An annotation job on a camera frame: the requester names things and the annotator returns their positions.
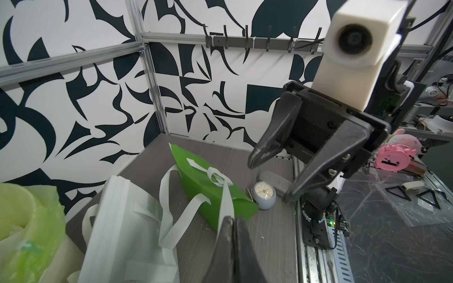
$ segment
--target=clock face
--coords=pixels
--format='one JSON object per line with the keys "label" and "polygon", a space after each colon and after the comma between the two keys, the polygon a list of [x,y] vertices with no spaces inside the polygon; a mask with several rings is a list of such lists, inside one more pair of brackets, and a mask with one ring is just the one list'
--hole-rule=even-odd
{"label": "clock face", "polygon": [[275,194],[272,187],[265,183],[258,184],[255,187],[255,192],[259,197],[264,198],[265,200],[271,199]]}

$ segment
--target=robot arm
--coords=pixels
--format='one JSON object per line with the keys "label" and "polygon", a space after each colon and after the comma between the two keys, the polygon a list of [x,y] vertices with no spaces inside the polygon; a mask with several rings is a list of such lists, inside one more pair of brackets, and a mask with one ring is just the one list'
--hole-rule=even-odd
{"label": "robot arm", "polygon": [[406,18],[412,5],[348,0],[332,19],[312,88],[296,82],[283,87],[269,127],[249,156],[248,166],[255,168],[286,149],[307,164],[284,196],[286,202],[301,199],[306,245],[329,247],[327,235],[316,232],[325,225],[323,214],[334,213],[344,179],[368,161],[410,109],[401,108],[411,88],[397,76],[396,55],[413,22]]}

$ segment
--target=black triangle piece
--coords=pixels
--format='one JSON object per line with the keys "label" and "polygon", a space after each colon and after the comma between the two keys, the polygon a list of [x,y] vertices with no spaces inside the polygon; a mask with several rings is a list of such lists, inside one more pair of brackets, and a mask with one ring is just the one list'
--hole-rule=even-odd
{"label": "black triangle piece", "polygon": [[436,192],[438,192],[441,196],[443,196],[443,199],[448,201],[453,206],[453,203],[451,203],[451,201],[447,198],[447,194],[445,192],[438,191],[438,190],[436,190]]}
{"label": "black triangle piece", "polygon": [[[398,194],[396,194],[394,192],[391,192],[390,190],[393,190],[393,189],[398,189],[403,195],[401,196],[401,195],[398,195]],[[397,197],[400,197],[400,198],[404,198],[405,200],[408,200],[408,201],[412,201],[401,186],[388,187],[388,188],[386,188],[386,191],[388,191],[389,193],[391,193],[394,196],[397,196]]]}
{"label": "black triangle piece", "polygon": [[[426,198],[422,197],[423,195],[425,195],[427,193],[431,193],[431,195],[433,196],[434,202],[431,202],[431,201],[427,200]],[[418,197],[419,199],[421,199],[422,201],[429,203],[430,205],[434,206],[435,208],[440,209],[440,205],[437,202],[437,198],[436,198],[436,195],[434,194],[433,190],[426,190],[415,196]]]}

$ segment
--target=wooden tabletop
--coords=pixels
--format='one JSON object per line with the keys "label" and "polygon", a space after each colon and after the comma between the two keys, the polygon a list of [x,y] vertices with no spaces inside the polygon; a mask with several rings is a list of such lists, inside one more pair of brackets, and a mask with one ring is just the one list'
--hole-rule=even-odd
{"label": "wooden tabletop", "polygon": [[[175,164],[169,143],[206,159],[220,172],[228,176],[243,190],[252,188],[261,171],[272,171],[290,181],[293,180],[292,162],[272,158],[259,168],[247,167],[248,151],[208,144],[182,137],[160,134],[135,158],[120,176],[131,180],[156,199],[159,199],[160,180]],[[81,223],[88,207],[98,203],[100,193],[75,215],[67,224],[67,234],[85,252]],[[170,178],[170,211],[175,221],[189,203],[181,188],[176,172]],[[258,211],[249,221],[248,229],[258,262],[268,282],[296,282],[297,256],[295,238],[294,205],[285,204],[280,197],[274,207]],[[204,217],[197,213],[177,245],[179,276],[181,283],[201,282],[214,251],[216,233]]]}

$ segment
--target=green shopping bag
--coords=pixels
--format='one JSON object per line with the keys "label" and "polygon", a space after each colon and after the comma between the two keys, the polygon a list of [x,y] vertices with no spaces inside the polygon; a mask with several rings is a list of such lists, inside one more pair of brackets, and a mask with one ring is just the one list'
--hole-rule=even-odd
{"label": "green shopping bag", "polygon": [[[222,183],[222,178],[215,173],[216,170],[203,158],[180,148],[177,145],[170,144],[170,148],[176,162],[176,165],[181,173],[181,183],[186,195],[192,199],[199,193],[205,195],[211,204],[203,203],[198,209],[203,214],[206,221],[217,231],[220,203],[222,201],[222,187],[218,184]],[[211,180],[208,174],[214,174]],[[234,216],[241,215],[245,219],[249,219],[258,211],[258,206],[252,202],[247,195],[236,185],[230,185],[231,199],[233,200]]]}

